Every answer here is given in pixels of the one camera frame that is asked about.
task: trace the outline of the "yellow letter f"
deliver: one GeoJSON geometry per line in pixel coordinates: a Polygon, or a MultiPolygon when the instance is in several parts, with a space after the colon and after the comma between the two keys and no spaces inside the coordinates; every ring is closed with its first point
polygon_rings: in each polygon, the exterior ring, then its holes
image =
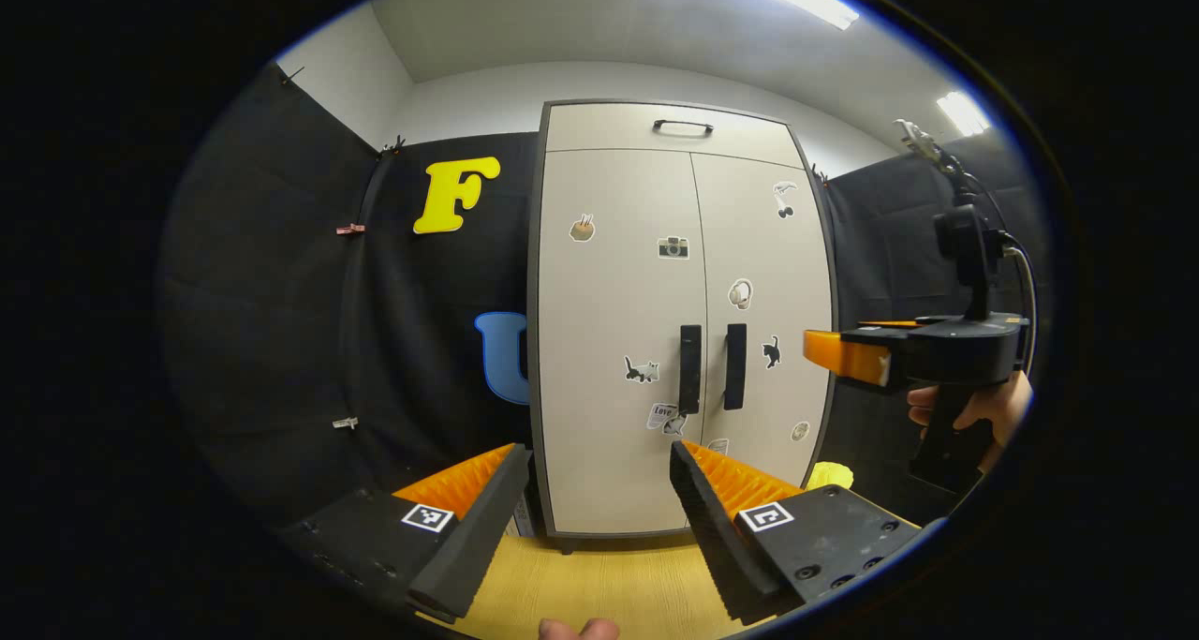
{"type": "Polygon", "coordinates": [[[476,174],[495,179],[500,175],[500,161],[476,157],[475,161],[435,162],[424,171],[429,175],[429,193],[424,197],[424,213],[412,223],[412,231],[453,231],[462,228],[462,217],[453,212],[454,200],[462,200],[462,209],[474,209],[483,188],[476,174]],[[469,171],[474,174],[459,182],[469,171]]]}

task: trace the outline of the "cabinet door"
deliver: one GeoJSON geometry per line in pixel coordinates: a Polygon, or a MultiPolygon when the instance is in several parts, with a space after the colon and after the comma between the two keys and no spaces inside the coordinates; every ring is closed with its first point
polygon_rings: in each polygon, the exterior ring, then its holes
{"type": "MultiPolygon", "coordinates": [[[[679,436],[647,423],[655,404],[679,404],[681,325],[706,330],[689,153],[548,152],[542,188],[531,322],[554,529],[681,530],[668,473],[679,436]],[[659,256],[670,237],[686,259],[659,256]]],[[[701,429],[700,409],[681,431],[701,429]]]]}
{"type": "Polygon", "coordinates": [[[698,153],[693,162],[709,291],[704,443],[727,439],[733,458],[800,485],[829,385],[829,372],[803,358],[803,332],[832,324],[812,187],[793,167],[698,153]],[[734,285],[748,291],[748,303],[730,301],[734,285]],[[728,325],[746,325],[740,410],[724,410],[728,325]]]}

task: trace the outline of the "drawer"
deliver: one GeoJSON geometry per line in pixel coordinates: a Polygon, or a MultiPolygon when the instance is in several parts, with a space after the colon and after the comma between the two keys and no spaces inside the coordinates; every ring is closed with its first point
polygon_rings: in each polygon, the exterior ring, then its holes
{"type": "Polygon", "coordinates": [[[785,125],[723,110],[652,103],[567,103],[549,111],[546,150],[683,150],[800,167],[785,125]],[[701,125],[664,122],[681,120],[701,125]],[[705,131],[703,125],[711,125],[705,131]]]}

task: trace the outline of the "cable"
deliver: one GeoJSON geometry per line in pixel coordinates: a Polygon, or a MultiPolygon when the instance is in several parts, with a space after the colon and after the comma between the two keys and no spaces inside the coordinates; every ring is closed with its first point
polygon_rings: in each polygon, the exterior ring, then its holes
{"type": "Polygon", "coordinates": [[[1029,295],[1029,312],[1030,312],[1029,319],[1031,319],[1032,328],[1031,328],[1031,334],[1030,334],[1030,338],[1029,338],[1029,350],[1028,350],[1028,352],[1025,352],[1025,357],[1024,357],[1024,374],[1025,375],[1030,375],[1031,372],[1032,372],[1032,357],[1034,357],[1034,355],[1036,354],[1036,350],[1037,350],[1037,286],[1036,286],[1036,278],[1032,277],[1032,264],[1029,261],[1029,255],[1028,255],[1026,252],[1024,252],[1024,247],[1020,247],[1020,243],[1017,242],[1017,240],[1014,237],[1012,237],[1012,235],[1006,234],[1005,237],[1012,240],[1012,242],[1016,243],[1016,247],[1004,247],[1004,255],[1014,255],[1016,260],[1020,261],[1020,264],[1023,265],[1022,270],[1024,272],[1024,278],[1025,278],[1025,280],[1028,280],[1029,290],[1031,291],[1031,294],[1029,295]]]}
{"type": "Polygon", "coordinates": [[[995,201],[995,197],[989,191],[987,191],[987,188],[982,185],[981,180],[978,180],[977,176],[972,174],[965,174],[965,171],[962,171],[962,177],[971,180],[971,182],[974,182],[978,188],[981,195],[987,197],[987,200],[990,201],[992,207],[995,209],[995,215],[999,217],[999,227],[1001,227],[1001,229],[1007,231],[1007,218],[1004,217],[1004,210],[999,209],[999,204],[998,201],[995,201]]]}

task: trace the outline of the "black fabric backdrop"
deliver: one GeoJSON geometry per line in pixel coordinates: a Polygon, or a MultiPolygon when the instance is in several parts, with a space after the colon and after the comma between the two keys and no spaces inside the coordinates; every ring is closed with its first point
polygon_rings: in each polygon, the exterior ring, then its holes
{"type": "Polygon", "coordinates": [[[367,483],[339,380],[347,240],[375,152],[271,65],[183,175],[161,261],[164,355],[188,427],[267,524],[367,483]]]}
{"type": "MultiPolygon", "coordinates": [[[[488,385],[475,320],[525,312],[536,132],[403,146],[379,165],[374,150],[282,77],[277,67],[259,76],[197,153],[162,268],[167,355],[193,434],[271,525],[356,487],[390,491],[499,445],[531,445],[528,406],[488,385]],[[482,180],[474,209],[457,205],[462,228],[415,234],[427,167],[475,157],[496,157],[500,174],[482,180]],[[368,182],[376,191],[367,193],[368,182]],[[337,237],[349,222],[367,231],[337,237]],[[359,427],[335,430],[349,415],[359,427]]],[[[1031,252],[1043,337],[1046,234],[1025,171],[996,135],[946,149],[993,191],[1007,229],[1031,252]]],[[[962,312],[965,291],[932,229],[951,188],[932,167],[900,155],[820,191],[843,328],[962,312]]],[[[990,205],[981,207],[998,225],[990,205]]],[[[996,306],[1022,310],[1011,264],[999,282],[996,306]]],[[[512,358],[526,375],[523,338],[512,358]]],[[[928,521],[952,497],[905,473],[918,442],[905,410],[902,393],[838,385],[819,459],[848,465],[868,499],[928,521]]],[[[536,513],[537,494],[529,497],[536,513]]]]}

